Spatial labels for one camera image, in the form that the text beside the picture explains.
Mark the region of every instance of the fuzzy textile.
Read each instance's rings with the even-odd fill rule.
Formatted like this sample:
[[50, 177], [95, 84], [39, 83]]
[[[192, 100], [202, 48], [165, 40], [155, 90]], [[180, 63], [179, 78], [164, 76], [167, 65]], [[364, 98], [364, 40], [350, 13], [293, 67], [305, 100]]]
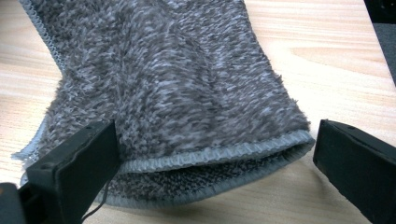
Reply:
[[90, 122], [114, 119], [122, 165], [106, 202], [152, 208], [260, 179], [314, 144], [241, 0], [21, 4], [63, 74], [17, 154], [26, 165]]

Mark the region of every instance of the light wood desk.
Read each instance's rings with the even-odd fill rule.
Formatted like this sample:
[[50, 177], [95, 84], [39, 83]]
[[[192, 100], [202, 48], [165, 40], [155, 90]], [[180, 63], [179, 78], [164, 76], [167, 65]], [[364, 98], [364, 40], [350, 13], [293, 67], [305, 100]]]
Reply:
[[[253, 29], [318, 134], [320, 119], [396, 146], [396, 90], [363, 0], [248, 1]], [[33, 137], [60, 72], [17, 0], [0, 0], [0, 182], [19, 183], [11, 153]], [[86, 223], [367, 223], [312, 152], [260, 181], [177, 208], [105, 206]]]

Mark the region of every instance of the wood grain surface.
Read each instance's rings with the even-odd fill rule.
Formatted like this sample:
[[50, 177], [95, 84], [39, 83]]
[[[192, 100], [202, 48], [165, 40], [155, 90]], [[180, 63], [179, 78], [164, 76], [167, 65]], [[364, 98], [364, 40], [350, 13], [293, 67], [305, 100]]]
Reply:
[[[318, 134], [321, 119], [396, 146], [396, 90], [363, 0], [246, 0], [259, 42]], [[17, 0], [0, 0], [0, 182], [34, 136], [61, 74]], [[368, 223], [312, 162], [312, 152], [260, 181], [175, 208], [104, 206], [86, 223]]]

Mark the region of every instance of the wooden table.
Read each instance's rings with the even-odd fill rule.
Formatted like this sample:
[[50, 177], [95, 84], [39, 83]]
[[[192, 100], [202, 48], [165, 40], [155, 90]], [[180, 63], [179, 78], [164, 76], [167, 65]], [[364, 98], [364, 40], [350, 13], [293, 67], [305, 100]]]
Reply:
[[[253, 29], [317, 136], [321, 119], [396, 145], [396, 90], [363, 0], [248, 1]], [[33, 137], [61, 74], [16, 0], [0, 1], [0, 182], [19, 183], [11, 153]], [[367, 223], [312, 162], [185, 206], [105, 206], [86, 223]]]

